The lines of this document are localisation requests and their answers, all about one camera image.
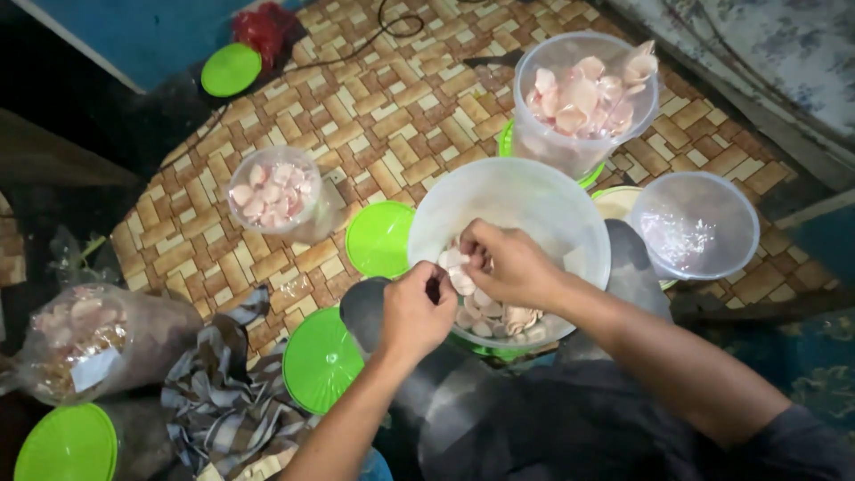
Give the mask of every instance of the green lid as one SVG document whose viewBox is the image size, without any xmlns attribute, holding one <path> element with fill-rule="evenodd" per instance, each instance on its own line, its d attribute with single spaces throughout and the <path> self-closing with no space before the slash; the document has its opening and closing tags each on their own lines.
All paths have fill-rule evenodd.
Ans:
<svg viewBox="0 0 855 481">
<path fill-rule="evenodd" d="M 117 454 L 115 429 L 100 407 L 58 407 L 27 436 L 15 481 L 110 481 Z"/>
<path fill-rule="evenodd" d="M 338 307 L 311 313 L 291 335 L 282 354 L 288 393 L 313 414 L 326 414 L 363 366 Z"/>
<path fill-rule="evenodd" d="M 416 211 L 387 200 L 357 213 L 345 235 L 347 258 L 365 276 L 397 277 L 409 268 L 407 239 Z"/>
<path fill-rule="evenodd" d="M 219 49 L 202 67 L 202 88 L 214 97 L 241 93 L 262 71 L 262 56 L 235 43 Z"/>
<path fill-rule="evenodd" d="M 502 132 L 498 135 L 498 155 L 500 157 L 512 157 L 512 150 L 510 149 L 511 137 L 513 136 L 514 131 L 514 119 L 510 119 L 508 123 L 504 125 L 502 128 Z M 597 177 L 603 172 L 603 167 L 605 166 L 605 162 L 602 162 L 593 172 L 587 175 L 584 179 L 579 181 L 579 186 L 584 188 L 588 188 L 594 181 L 597 180 Z"/>
</svg>

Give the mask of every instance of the person's right hand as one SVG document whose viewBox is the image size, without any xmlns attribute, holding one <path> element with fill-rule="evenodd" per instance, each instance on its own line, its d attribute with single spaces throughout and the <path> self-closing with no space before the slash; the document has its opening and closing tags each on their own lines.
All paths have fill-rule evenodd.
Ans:
<svg viewBox="0 0 855 481">
<path fill-rule="evenodd" d="M 500 229 L 475 219 L 460 235 L 460 251 L 471 256 L 464 271 L 492 299 L 512 306 L 554 312 L 562 290 L 585 284 L 554 265 L 520 229 Z M 490 274 L 482 270 L 492 259 Z"/>
</svg>

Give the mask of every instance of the electrical cable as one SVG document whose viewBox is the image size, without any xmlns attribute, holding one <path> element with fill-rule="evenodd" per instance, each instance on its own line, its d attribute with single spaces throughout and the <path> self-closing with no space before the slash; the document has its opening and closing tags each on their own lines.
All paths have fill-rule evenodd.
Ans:
<svg viewBox="0 0 855 481">
<path fill-rule="evenodd" d="M 458 0 L 458 2 L 460 2 L 460 3 L 483 3 L 485 1 L 487 1 L 487 0 Z M 339 62 L 347 62 L 348 60 L 351 60 L 352 58 L 355 58 L 357 55 L 362 53 L 363 50 L 365 50 L 371 44 L 373 44 L 374 41 L 383 33 L 388 33 L 390 36 L 394 37 L 395 39 L 407 39 L 408 37 L 414 37 L 414 36 L 418 35 L 419 33 L 422 32 L 422 30 L 424 30 L 425 21 L 419 15 L 416 15 L 416 14 L 401 15 L 398 18 L 386 23 L 386 19 L 384 18 L 386 2 L 388 2 L 388 0 L 382 0 L 382 2 L 380 2 L 380 7 L 377 9 L 377 23 L 380 25 L 380 30 L 378 30 L 374 35 L 372 35 L 368 40 L 366 40 L 364 44 L 357 47 L 356 50 L 354 50 L 353 52 L 351 52 L 348 55 L 345 55 L 341 58 L 336 58 L 334 60 L 325 60 L 322 62 L 307 63 L 305 65 L 300 65 L 300 66 L 297 66 L 296 68 L 292 68 L 288 71 L 283 70 L 283 73 L 282 73 L 282 75 L 280 75 L 279 78 L 283 78 L 283 77 L 285 77 L 285 75 L 290 74 L 291 72 L 297 72 L 299 70 L 305 70 L 307 68 L 326 67 L 328 65 L 333 65 L 333 64 L 339 63 Z M 406 23 L 407 21 L 415 21 L 418 24 L 418 26 L 411 29 L 409 32 L 405 32 L 405 33 L 396 33 L 392 30 L 392 26 L 394 26 L 395 24 L 397 24 L 399 22 Z M 225 114 L 226 114 L 225 110 L 223 110 L 222 112 L 219 112 L 219 115 L 215 116 L 215 118 L 214 118 L 213 125 L 216 125 L 217 122 L 222 120 L 222 117 Z M 205 140 L 205 138 L 208 136 L 208 134 L 210 134 L 211 130 L 213 130 L 213 127 L 209 128 L 207 132 L 200 135 L 199 138 L 196 139 L 196 141 L 193 142 L 192 145 L 189 145 L 181 153 L 181 155 L 176 156 L 169 163 L 162 165 L 157 170 L 157 172 L 155 172 L 155 175 L 160 174 L 164 170 L 168 169 L 170 166 L 172 166 L 172 164 L 178 162 L 178 160 L 180 158 L 184 157 L 188 152 L 195 149 L 203 140 Z"/>
</svg>

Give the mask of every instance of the person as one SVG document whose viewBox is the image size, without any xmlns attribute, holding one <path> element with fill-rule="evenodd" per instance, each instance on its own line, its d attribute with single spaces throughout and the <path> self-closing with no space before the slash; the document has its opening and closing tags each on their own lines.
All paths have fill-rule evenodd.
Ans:
<svg viewBox="0 0 855 481">
<path fill-rule="evenodd" d="M 639 252 L 649 259 L 631 228 L 607 225 L 612 250 L 633 251 L 629 264 L 651 270 L 639 267 Z M 620 238 L 634 246 L 616 246 Z M 559 269 L 518 229 L 475 219 L 460 248 L 471 256 L 464 269 L 491 298 L 568 319 L 584 336 L 576 340 L 594 349 L 581 357 L 559 350 L 558 366 L 517 380 L 488 409 L 493 415 L 442 449 L 435 464 L 455 467 L 433 478 L 855 479 L 852 452 L 832 430 L 737 359 L 649 312 L 657 308 Z M 612 280 L 620 269 L 613 257 Z M 396 391 L 443 345 L 456 310 L 457 293 L 435 264 L 422 261 L 388 283 L 370 359 L 279 480 L 357 479 Z"/>
</svg>

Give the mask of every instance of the label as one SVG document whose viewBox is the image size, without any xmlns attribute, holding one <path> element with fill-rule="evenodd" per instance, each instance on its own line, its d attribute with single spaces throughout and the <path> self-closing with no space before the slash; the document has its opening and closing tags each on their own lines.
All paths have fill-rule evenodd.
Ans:
<svg viewBox="0 0 855 481">
<path fill-rule="evenodd" d="M 82 392 L 103 381 L 109 374 L 110 366 L 120 357 L 119 351 L 116 351 L 115 347 L 111 347 L 71 368 L 74 390 Z"/>
</svg>

